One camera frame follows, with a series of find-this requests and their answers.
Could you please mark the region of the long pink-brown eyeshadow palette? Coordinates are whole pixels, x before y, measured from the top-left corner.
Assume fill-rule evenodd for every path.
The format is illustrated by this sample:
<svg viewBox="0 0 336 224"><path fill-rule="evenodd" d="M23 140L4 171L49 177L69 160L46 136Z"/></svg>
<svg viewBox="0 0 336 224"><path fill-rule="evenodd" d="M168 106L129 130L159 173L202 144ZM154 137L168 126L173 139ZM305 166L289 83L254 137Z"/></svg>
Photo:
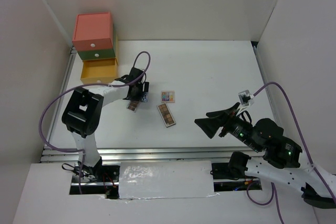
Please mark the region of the long pink-brown eyeshadow palette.
<svg viewBox="0 0 336 224"><path fill-rule="evenodd" d="M129 104L127 105L127 109L132 112L136 112L139 104L140 104L140 101L130 101Z"/></svg>

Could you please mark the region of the colourful square eyeshadow palette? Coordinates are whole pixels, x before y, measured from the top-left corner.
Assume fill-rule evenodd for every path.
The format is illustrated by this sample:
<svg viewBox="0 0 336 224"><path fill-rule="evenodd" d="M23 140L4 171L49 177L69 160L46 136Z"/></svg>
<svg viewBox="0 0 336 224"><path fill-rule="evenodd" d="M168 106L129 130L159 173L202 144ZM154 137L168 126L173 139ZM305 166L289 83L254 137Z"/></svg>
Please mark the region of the colourful square eyeshadow palette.
<svg viewBox="0 0 336 224"><path fill-rule="evenodd" d="M175 92L174 91L162 91L161 92L161 102L162 103L174 103L175 102Z"/></svg>

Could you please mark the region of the brown eyeshadow palette silver case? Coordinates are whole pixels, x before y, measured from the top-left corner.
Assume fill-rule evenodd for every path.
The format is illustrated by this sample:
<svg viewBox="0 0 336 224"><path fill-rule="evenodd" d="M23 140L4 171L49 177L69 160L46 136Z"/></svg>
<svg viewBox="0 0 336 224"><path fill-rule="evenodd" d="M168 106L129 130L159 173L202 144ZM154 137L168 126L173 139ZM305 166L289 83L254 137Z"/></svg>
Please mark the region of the brown eyeshadow palette silver case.
<svg viewBox="0 0 336 224"><path fill-rule="evenodd" d="M166 128L176 124L176 121L166 103L158 105L157 108Z"/></svg>

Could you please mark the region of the green drawer box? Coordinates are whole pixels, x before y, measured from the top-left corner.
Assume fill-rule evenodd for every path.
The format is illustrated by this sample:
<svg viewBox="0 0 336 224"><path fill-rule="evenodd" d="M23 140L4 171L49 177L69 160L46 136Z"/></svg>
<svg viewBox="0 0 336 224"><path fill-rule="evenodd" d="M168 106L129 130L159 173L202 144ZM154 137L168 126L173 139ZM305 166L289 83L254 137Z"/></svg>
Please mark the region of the green drawer box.
<svg viewBox="0 0 336 224"><path fill-rule="evenodd" d="M117 37L115 26L113 25L113 46L108 49L79 51L78 55L82 61L99 60L99 59L115 59L118 61L119 56L119 40Z"/></svg>

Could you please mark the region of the coral top drawer box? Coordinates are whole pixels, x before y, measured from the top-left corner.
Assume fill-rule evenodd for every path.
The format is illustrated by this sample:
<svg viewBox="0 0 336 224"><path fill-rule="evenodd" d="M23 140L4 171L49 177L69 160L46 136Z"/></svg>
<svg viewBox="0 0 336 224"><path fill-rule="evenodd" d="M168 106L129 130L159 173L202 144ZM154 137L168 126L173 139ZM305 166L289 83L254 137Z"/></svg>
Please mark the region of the coral top drawer box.
<svg viewBox="0 0 336 224"><path fill-rule="evenodd" d="M111 13L77 15L72 43L78 51L113 48L113 19Z"/></svg>

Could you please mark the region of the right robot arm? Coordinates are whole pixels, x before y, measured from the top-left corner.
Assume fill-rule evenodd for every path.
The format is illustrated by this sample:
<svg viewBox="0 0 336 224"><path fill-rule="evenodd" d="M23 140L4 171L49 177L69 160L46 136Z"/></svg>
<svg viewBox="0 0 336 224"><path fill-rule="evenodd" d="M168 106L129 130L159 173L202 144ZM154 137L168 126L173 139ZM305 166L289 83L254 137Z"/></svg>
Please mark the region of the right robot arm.
<svg viewBox="0 0 336 224"><path fill-rule="evenodd" d="M263 118L252 124L250 114L236 103L226 110L208 112L205 118L194 122L209 138L231 135L252 151L263 153L259 161L235 151L224 168L213 168L212 175L227 175L230 179L258 177L291 187L311 206L335 208L335 175L323 169L314 171L307 153L285 137L283 128L273 120Z"/></svg>

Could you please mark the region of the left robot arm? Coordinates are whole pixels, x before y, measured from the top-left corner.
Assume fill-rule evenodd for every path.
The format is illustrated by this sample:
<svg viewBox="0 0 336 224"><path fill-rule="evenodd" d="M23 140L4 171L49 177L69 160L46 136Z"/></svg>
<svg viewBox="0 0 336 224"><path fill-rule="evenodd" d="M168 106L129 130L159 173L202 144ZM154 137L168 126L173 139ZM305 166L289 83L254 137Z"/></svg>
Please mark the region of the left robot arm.
<svg viewBox="0 0 336 224"><path fill-rule="evenodd" d="M117 100L140 102L148 90L145 71L135 67L106 86L92 91L84 87L74 89L61 120L80 150L79 168L90 181L103 177L102 157L95 138L103 107Z"/></svg>

